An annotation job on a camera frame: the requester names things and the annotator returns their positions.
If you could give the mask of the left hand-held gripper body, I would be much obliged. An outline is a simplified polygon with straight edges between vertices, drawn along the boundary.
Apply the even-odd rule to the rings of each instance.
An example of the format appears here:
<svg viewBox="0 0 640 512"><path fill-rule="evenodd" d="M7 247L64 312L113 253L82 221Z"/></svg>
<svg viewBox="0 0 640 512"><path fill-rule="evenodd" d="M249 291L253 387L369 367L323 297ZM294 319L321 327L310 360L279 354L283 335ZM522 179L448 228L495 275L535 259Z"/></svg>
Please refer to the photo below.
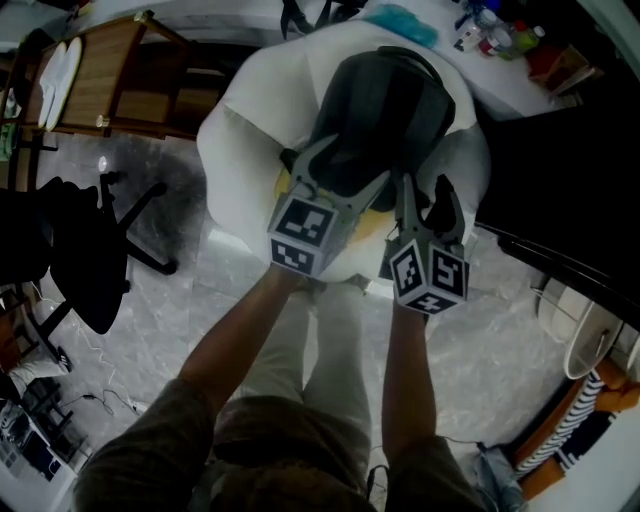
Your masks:
<svg viewBox="0 0 640 512"><path fill-rule="evenodd" d="M317 278L344 246L351 199L286 174L268 226L271 262Z"/></svg>

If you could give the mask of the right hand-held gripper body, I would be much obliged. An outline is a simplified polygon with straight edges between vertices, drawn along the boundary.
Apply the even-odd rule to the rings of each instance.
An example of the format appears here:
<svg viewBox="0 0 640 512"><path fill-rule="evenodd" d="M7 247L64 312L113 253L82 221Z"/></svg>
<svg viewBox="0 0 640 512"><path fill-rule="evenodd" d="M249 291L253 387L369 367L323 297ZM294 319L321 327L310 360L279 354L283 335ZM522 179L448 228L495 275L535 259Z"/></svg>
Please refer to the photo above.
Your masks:
<svg viewBox="0 0 640 512"><path fill-rule="evenodd" d="M391 242L389 267L399 305L435 315L467 299L468 263L461 237L465 222L451 231L437 233L421 223L398 223L398 237Z"/></svg>

